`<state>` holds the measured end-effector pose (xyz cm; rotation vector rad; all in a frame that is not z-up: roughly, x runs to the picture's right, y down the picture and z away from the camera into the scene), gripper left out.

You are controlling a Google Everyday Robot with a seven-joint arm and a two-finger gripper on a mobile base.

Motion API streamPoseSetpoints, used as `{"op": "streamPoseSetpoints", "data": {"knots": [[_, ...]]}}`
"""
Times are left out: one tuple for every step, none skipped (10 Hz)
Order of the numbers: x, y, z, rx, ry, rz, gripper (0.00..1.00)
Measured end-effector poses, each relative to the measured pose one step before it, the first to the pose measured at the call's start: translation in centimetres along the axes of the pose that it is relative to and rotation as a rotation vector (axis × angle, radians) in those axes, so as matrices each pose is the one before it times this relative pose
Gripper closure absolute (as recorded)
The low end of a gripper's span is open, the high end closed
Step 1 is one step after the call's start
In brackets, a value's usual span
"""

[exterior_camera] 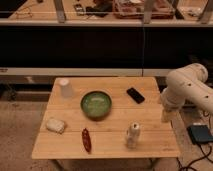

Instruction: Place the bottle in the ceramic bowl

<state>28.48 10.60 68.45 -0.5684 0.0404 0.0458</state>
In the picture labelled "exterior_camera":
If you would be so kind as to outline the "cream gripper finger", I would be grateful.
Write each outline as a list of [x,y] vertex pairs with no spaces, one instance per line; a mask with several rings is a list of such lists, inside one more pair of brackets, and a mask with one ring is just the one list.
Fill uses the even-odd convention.
[[167,123],[170,121],[170,113],[166,110],[162,111],[161,121]]

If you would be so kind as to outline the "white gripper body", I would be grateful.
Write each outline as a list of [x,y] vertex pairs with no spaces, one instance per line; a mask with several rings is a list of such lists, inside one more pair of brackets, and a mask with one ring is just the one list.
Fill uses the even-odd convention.
[[160,100],[166,111],[179,110],[183,105],[183,98],[172,92],[163,92]]

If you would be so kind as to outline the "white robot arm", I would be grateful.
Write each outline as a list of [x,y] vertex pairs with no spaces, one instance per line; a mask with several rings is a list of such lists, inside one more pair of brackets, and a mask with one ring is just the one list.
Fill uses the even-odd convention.
[[213,89],[205,84],[207,69],[199,63],[172,70],[166,76],[167,87],[160,94],[161,120],[170,122],[188,100],[213,114]]

